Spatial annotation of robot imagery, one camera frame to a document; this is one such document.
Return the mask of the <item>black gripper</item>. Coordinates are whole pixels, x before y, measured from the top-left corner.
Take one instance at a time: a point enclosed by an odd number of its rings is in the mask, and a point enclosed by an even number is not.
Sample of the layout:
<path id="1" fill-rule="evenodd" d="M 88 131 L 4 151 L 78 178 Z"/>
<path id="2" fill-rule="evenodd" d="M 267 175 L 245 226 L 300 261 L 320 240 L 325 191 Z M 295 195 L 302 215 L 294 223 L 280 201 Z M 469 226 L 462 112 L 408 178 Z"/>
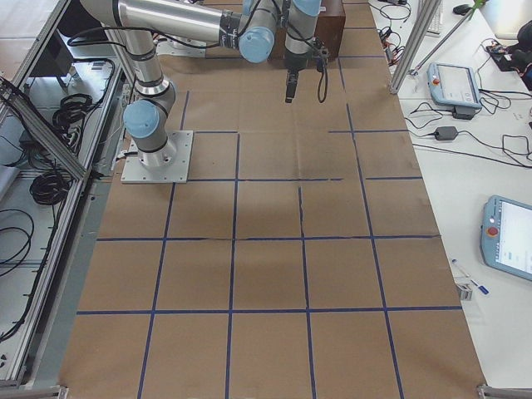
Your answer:
<path id="1" fill-rule="evenodd" d="M 284 66 L 287 70 L 285 102 L 291 103 L 296 94 L 296 73 L 304 70 L 310 59 L 310 53 L 293 53 L 289 50 L 284 52 Z"/>

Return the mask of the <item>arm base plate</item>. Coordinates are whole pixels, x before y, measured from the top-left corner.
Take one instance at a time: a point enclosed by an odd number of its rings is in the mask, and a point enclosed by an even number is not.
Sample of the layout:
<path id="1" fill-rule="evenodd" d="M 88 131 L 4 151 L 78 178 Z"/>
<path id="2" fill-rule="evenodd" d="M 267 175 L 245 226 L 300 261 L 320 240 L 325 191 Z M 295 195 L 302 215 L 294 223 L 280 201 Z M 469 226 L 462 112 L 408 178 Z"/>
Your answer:
<path id="1" fill-rule="evenodd" d="M 146 153 L 134 141 L 128 148 L 121 182 L 125 184 L 184 184 L 188 180 L 193 131 L 171 131 L 161 150 Z"/>

